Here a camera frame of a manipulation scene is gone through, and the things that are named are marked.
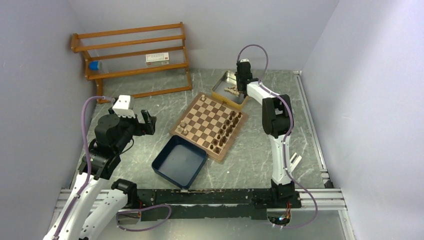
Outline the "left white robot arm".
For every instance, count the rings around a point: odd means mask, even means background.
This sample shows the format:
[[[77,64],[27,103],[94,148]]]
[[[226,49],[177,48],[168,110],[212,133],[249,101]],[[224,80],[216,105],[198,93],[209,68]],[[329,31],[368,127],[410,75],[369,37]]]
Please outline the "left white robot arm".
[[[153,135],[157,117],[141,111],[143,122],[131,110],[124,115],[112,108],[94,129],[95,138],[82,157],[74,188],[57,220],[44,236],[46,240],[95,240],[122,208],[139,208],[136,183],[118,179],[100,205],[92,210],[99,193],[107,185],[121,162],[121,154],[135,136]]]

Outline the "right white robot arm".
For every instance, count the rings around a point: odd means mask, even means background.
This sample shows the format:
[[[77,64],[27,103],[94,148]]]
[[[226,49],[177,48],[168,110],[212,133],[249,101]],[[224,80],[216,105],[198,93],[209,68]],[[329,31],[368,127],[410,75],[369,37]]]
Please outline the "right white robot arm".
[[[258,78],[253,77],[248,59],[237,61],[235,77],[237,90],[261,104],[262,128],[271,145],[273,172],[269,196],[256,197],[254,201],[269,208],[288,207],[290,198],[296,194],[289,154],[293,128],[291,108],[282,95],[268,89]]]

